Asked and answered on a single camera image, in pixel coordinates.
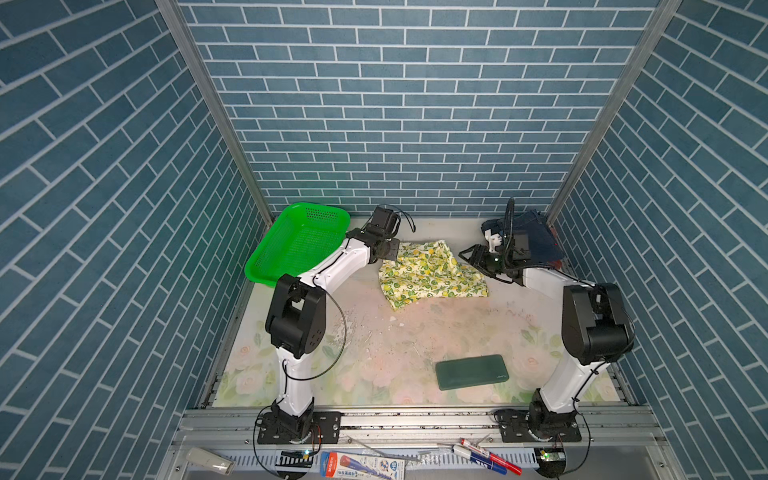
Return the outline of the dark navy skirt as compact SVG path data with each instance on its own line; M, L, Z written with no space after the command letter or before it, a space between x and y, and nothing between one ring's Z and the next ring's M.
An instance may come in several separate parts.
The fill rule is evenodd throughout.
M523 231L529 236L529 244L534 265L546 265L554 268L562 266L564 254L545 217L538 211L531 210L511 217L511 232L506 232L507 217L486 220L481 224L481 232L493 230L511 235L514 231Z

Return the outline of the yellow floral skirt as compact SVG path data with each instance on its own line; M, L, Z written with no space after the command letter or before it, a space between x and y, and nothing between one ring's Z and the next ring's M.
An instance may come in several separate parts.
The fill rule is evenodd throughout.
M444 240L401 243L395 260L378 272L382 293L393 310L427 298L487 297L485 277L460 264Z

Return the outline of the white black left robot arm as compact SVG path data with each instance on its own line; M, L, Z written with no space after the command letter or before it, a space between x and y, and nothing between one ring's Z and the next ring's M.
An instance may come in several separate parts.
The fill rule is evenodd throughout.
M332 207L295 204L283 212L296 227L274 227L265 239L271 247L285 239L277 259L283 270L276 279L265 330L278 358L278 396L274 415L299 423L313 414L315 398L311 382L329 372L312 374L311 356L326 331L328 303L333 292L354 273L380 260L397 258L397 234L402 222L412 231L411 216L389 205L377 205L361 227L349 229L349 215Z

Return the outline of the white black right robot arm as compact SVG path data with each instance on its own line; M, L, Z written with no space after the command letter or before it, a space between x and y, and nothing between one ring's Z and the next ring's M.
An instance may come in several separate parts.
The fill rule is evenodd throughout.
M483 244L460 251L459 257L488 278L535 290L561 307L566 353L544 386L535 391L528 423L532 427L570 424L593 380L634 346L634 328L620 287L582 280L551 261L536 260L524 232L487 230L485 237Z

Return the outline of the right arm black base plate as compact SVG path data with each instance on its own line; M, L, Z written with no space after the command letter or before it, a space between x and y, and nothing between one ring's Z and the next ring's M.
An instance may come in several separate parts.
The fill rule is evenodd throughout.
M563 442L582 440L576 413L534 412L499 409L493 412L504 443Z

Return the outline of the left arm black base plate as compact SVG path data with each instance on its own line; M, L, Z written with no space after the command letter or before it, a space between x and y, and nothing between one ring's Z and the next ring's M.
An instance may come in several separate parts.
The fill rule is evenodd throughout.
M304 444L314 440L323 445L337 444L342 414L339 411L313 411L302 416L288 415L277 409L264 413L257 427L261 445Z

